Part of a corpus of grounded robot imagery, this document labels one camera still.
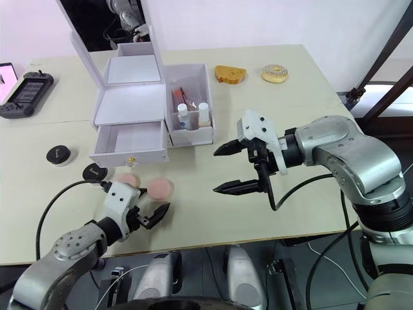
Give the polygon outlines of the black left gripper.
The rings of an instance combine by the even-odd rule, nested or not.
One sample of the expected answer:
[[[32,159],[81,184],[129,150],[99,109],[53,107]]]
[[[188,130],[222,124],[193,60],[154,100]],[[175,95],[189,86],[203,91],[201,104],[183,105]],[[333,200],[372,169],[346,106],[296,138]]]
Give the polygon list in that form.
[[[139,197],[144,196],[147,192],[147,188],[138,188]],[[147,230],[155,227],[166,215],[170,207],[170,203],[164,203],[159,206],[149,218],[139,215],[139,207],[133,207],[127,213],[127,226],[130,231],[136,231],[140,227],[144,227]]]

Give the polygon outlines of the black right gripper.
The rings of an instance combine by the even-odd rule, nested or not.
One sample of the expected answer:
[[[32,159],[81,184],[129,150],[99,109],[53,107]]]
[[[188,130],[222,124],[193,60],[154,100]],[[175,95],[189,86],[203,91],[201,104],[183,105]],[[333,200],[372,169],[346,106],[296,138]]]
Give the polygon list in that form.
[[[240,153],[246,146],[238,139],[233,139],[219,146],[214,152],[214,156],[230,156]],[[254,192],[265,192],[272,195],[272,185],[270,176],[278,171],[275,157],[267,149],[265,142],[254,138],[247,147],[248,160],[254,165],[257,172],[257,180],[248,181],[228,181],[213,189],[214,192],[227,195],[244,195]]]

